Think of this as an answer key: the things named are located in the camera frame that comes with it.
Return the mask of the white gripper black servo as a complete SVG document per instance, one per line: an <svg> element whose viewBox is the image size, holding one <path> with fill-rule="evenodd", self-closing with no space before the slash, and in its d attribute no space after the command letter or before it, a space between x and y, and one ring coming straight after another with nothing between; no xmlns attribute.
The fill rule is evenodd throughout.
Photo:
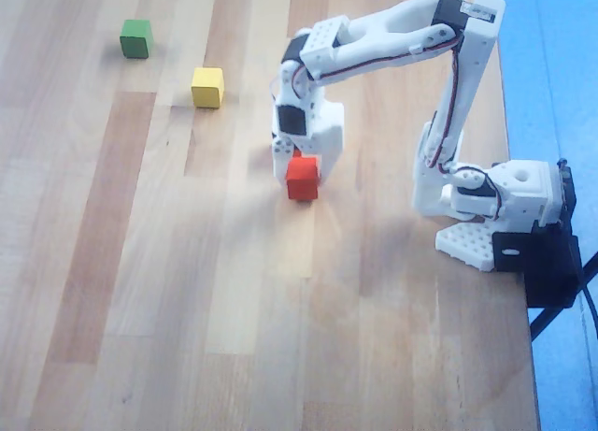
<svg viewBox="0 0 598 431"><path fill-rule="evenodd" d="M297 148L320 157L320 181L325 182L344 149L344 107L325 98L325 88L311 80L298 61L285 61L278 70L273 135L273 174L286 183L289 163Z"/></svg>

